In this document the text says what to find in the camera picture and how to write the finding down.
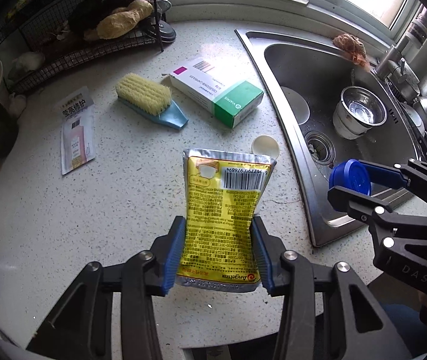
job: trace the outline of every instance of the white speckled countertop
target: white speckled countertop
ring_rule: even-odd
[[[365,282],[380,274],[371,264],[366,228],[321,249],[311,246],[292,159],[267,95],[234,130],[175,89],[174,99],[190,119],[180,132],[117,101],[114,85],[124,74],[160,82],[162,73],[195,55],[227,64],[262,86],[234,33],[248,26],[245,21],[175,23],[177,40],[165,52],[118,52],[49,81],[29,97],[15,147],[0,168],[0,328],[19,345],[27,345],[87,262],[124,262],[164,235],[175,215],[184,215],[182,151],[188,147],[249,152],[256,136],[271,135],[281,153],[258,207],[269,232],[313,262],[348,261]],[[96,107],[97,157],[62,176],[61,117],[52,106],[83,85]],[[418,199],[401,211],[427,215]],[[230,294],[175,286],[166,298],[154,299],[154,310],[164,359],[175,360],[184,358],[182,348],[276,332],[282,299],[272,299],[261,287]],[[113,359],[121,359],[118,297],[112,337]]]

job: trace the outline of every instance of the blue lid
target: blue lid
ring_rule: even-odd
[[[370,195],[370,177],[365,167],[357,160],[348,160],[338,164],[330,174],[329,187],[349,188],[350,190]]]

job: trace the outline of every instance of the sink drain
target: sink drain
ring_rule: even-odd
[[[332,141],[323,133],[309,131],[305,136],[312,159],[320,165],[330,165],[335,159],[335,148]]]

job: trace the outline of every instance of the sink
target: sink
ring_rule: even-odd
[[[421,159],[408,122],[385,82],[355,66],[331,40],[299,31],[298,36],[241,30],[237,34],[250,54],[273,102],[282,126],[302,190],[310,238],[325,245],[363,226],[364,223],[336,212],[327,201],[332,168],[351,158],[387,166]],[[387,109],[387,121],[355,140],[342,138],[332,115],[343,88],[355,85],[375,93]],[[281,87],[297,92],[307,102],[309,119],[299,125]],[[372,185],[372,195],[395,207],[412,195]]]

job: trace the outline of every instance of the mesh rag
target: mesh rag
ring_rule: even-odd
[[[352,62],[370,72],[370,63],[366,58],[365,47],[360,39],[350,34],[342,34],[333,40],[333,44],[352,56]]]

